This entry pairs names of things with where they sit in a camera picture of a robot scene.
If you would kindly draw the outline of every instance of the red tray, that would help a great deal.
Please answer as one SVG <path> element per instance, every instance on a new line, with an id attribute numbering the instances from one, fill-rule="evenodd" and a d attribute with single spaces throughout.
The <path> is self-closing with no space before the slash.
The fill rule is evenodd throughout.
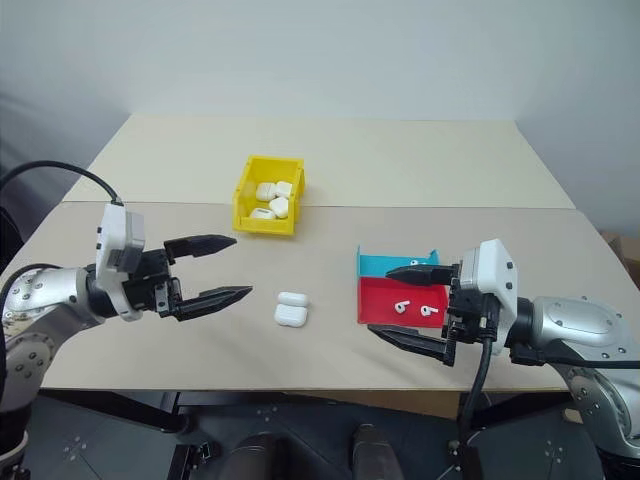
<path id="1" fill-rule="evenodd" d="M 411 303 L 404 313 L 397 313 L 394 305 L 405 300 Z M 422 305 L 437 308 L 438 312 L 423 317 Z M 447 290 L 442 285 L 418 287 L 390 278 L 358 279 L 358 323 L 440 328 L 448 305 Z"/>

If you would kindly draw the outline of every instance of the yellow plastic bin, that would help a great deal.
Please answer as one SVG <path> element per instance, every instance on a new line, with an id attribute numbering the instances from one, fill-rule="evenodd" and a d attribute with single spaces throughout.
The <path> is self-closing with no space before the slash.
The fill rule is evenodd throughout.
<path id="1" fill-rule="evenodd" d="M 300 197 L 304 193 L 304 160 L 252 155 L 233 194 L 233 229 L 242 232 L 293 235 L 300 215 Z M 254 208 L 269 208 L 268 202 L 256 199 L 256 188 L 262 182 L 285 181 L 293 188 L 289 197 L 289 216 L 267 220 L 251 218 Z"/>

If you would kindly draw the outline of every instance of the wooden table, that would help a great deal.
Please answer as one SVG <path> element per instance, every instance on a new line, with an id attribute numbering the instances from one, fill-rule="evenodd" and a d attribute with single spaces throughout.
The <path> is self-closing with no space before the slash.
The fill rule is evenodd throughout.
<path id="1" fill-rule="evenodd" d="M 238 238 L 237 245 L 217 255 L 181 259 L 173 267 L 186 297 L 224 284 L 255 289 L 222 312 L 182 324 L 154 313 L 133 323 L 110 319 L 64 345 L 44 387 L 468 389 L 478 364 L 478 345 L 460 345 L 456 365 L 449 368 L 398 350 L 356 323 L 358 245 L 380 254 L 420 255 L 438 248 L 446 263 L 484 239 L 499 237 L 519 267 L 521 296 L 587 295 L 615 305 L 630 319 L 640 311 L 640 293 L 626 271 L 574 209 L 306 207 L 297 235 L 283 239 L 234 234 L 231 208 L 225 205 L 134 203 L 129 208 L 145 217 L 147 248 L 207 232 Z M 102 209 L 100 202 L 61 204 L 7 273 L 33 261 L 62 266 L 91 263 Z M 276 295 L 282 290 L 310 296 L 304 328 L 284 328 L 274 322 Z M 637 322 L 632 321 L 632 330 L 640 336 Z M 494 358 L 486 389 L 564 388 L 550 367 L 512 365 L 504 353 Z"/>
<path id="2" fill-rule="evenodd" d="M 294 237 L 230 230 L 232 192 L 251 154 L 305 159 L 307 190 Z M 255 290 L 184 324 L 151 313 L 134 323 L 108 320 L 63 347 L 47 373 L 49 388 L 305 391 L 455 416 L 479 346 L 461 345 L 448 368 L 357 325 L 358 245 L 402 255 L 438 248 L 451 263 L 499 237 L 520 267 L 521 295 L 592 295 L 627 315 L 640 307 L 615 256 L 509 121 L 133 114 L 91 170 L 144 214 L 147 248 L 199 233 L 238 238 L 218 255 L 178 262 L 174 273 L 188 296 L 223 284 Z M 92 263 L 105 200 L 95 185 L 78 182 L 7 272 L 33 261 Z M 309 294 L 304 328 L 273 321 L 281 290 Z M 564 385 L 548 367 L 513 366 L 503 355 L 486 388 Z"/>

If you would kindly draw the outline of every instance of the teal plastic part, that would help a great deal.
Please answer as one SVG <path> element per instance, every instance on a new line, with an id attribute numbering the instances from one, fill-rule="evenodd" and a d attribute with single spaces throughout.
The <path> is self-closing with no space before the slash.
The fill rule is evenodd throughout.
<path id="1" fill-rule="evenodd" d="M 384 277 L 389 270 L 410 265 L 412 261 L 426 265 L 438 265 L 437 250 L 431 250 L 428 257 L 390 257 L 386 255 L 361 255 L 357 253 L 358 277 Z"/>

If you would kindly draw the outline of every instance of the floor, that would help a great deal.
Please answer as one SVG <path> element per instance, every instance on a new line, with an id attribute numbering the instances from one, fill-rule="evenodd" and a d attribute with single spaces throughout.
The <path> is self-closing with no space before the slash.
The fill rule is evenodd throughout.
<path id="1" fill-rule="evenodd" d="M 162 402 L 157 393 L 135 396 Z M 215 439 L 229 452 L 243 438 L 270 431 L 289 440 L 291 478 L 349 479 L 350 435 L 358 425 L 373 423 L 387 435 L 407 480 L 461 478 L 446 453 L 456 433 L 450 420 L 348 404 L 208 406 L 195 413 L 192 433 L 172 435 L 39 398 L 24 465 L 35 480 L 165 479 L 177 443 Z M 563 420 L 560 410 L 485 430 L 472 443 L 489 480 L 602 480 L 584 428 Z M 215 479 L 223 461 L 210 462 L 191 478 Z"/>

